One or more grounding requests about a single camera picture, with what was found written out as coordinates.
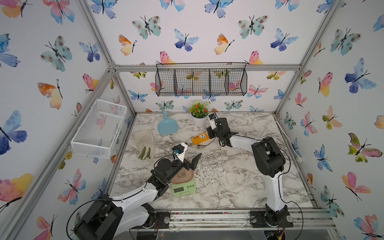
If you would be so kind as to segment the green electronic scale pink tray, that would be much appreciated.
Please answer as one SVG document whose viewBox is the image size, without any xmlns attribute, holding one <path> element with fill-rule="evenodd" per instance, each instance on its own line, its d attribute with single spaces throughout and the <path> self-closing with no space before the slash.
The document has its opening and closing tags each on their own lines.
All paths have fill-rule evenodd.
<svg viewBox="0 0 384 240">
<path fill-rule="evenodd" d="M 197 191 L 196 182 L 194 179 L 195 172 L 190 169 L 183 168 L 171 180 L 171 192 L 174 197 L 182 197 L 194 194 Z"/>
</svg>

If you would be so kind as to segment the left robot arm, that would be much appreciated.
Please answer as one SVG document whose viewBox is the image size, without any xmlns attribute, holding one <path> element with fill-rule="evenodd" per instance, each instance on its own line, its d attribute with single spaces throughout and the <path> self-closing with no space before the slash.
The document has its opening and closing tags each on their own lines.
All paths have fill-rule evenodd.
<svg viewBox="0 0 384 240">
<path fill-rule="evenodd" d="M 182 169 L 194 171 L 202 155 L 196 155 L 190 162 L 181 162 L 178 153 L 172 156 L 172 161 L 160 159 L 140 188 L 113 198 L 101 195 L 91 200 L 92 205 L 74 226 L 74 236 L 79 240 L 112 240 L 137 227 L 157 231 L 159 218 L 150 203 L 168 190 L 171 180 Z"/>
</svg>

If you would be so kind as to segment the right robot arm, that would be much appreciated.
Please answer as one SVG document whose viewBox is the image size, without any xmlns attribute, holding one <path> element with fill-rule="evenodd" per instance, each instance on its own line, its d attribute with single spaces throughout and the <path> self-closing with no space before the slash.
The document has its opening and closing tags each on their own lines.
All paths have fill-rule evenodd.
<svg viewBox="0 0 384 240">
<path fill-rule="evenodd" d="M 211 139 L 217 138 L 223 147 L 239 148 L 253 153 L 258 170 L 265 176 L 267 203 L 261 225 L 292 228 L 293 220 L 284 201 L 283 187 L 279 180 L 286 159 L 275 140 L 271 137 L 255 139 L 241 136 L 238 132 L 231 131 L 226 118 L 217 118 L 215 114 L 209 115 L 209 122 L 211 126 L 207 128 L 207 133 Z"/>
</svg>

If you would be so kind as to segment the orange power strip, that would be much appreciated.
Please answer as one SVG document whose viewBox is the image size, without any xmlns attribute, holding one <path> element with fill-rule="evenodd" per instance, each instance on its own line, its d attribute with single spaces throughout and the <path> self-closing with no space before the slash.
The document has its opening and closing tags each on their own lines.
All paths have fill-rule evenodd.
<svg viewBox="0 0 384 240">
<path fill-rule="evenodd" d="M 210 138 L 207 132 L 192 137 L 192 142 L 195 146 L 200 145 L 208 140 L 210 140 Z"/>
</svg>

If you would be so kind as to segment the potted plant white pot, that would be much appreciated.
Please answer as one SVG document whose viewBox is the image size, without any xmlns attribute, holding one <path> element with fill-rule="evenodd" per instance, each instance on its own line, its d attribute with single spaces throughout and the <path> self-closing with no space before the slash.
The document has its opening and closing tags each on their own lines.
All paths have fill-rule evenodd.
<svg viewBox="0 0 384 240">
<path fill-rule="evenodd" d="M 188 112 L 192 115 L 192 121 L 197 127 L 203 127 L 207 122 L 208 106 L 211 104 L 208 102 L 201 102 L 196 100 L 189 107 Z"/>
</svg>

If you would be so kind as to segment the beige cloth glove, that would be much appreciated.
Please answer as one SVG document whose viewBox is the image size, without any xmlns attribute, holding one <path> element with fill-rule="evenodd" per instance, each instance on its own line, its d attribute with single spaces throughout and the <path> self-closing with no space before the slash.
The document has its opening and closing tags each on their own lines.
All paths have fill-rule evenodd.
<svg viewBox="0 0 384 240">
<path fill-rule="evenodd" d="M 151 147 L 151 160 L 155 158 L 155 139 L 151 130 L 143 130 L 134 133 L 139 155 L 144 146 Z"/>
</svg>

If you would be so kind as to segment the blue plastic dustpan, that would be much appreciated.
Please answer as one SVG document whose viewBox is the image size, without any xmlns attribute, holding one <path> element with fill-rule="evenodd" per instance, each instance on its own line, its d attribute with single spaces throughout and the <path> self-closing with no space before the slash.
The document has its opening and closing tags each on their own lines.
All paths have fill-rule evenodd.
<svg viewBox="0 0 384 240">
<path fill-rule="evenodd" d="M 167 136 L 175 134 L 179 129 L 177 122 L 173 119 L 169 119 L 167 111 L 163 112 L 163 117 L 164 120 L 161 121 L 158 125 L 158 131 L 160 135 Z"/>
</svg>

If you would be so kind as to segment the white mesh wall basket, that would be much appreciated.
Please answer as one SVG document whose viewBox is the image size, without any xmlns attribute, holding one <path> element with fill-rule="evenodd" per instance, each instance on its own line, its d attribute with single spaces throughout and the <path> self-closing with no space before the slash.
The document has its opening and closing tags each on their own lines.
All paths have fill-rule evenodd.
<svg viewBox="0 0 384 240">
<path fill-rule="evenodd" d="M 97 99 L 71 140 L 74 154 L 109 159 L 127 114 L 127 107 Z"/>
</svg>

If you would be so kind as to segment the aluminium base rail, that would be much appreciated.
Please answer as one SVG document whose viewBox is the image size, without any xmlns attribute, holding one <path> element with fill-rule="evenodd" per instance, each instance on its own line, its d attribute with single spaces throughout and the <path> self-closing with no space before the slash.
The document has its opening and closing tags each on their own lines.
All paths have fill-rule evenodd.
<svg viewBox="0 0 384 240">
<path fill-rule="evenodd" d="M 324 209 L 289 209 L 289 216 L 271 223 L 262 209 L 168 210 L 150 214 L 166 231 L 199 230 L 335 230 L 336 225 Z"/>
</svg>

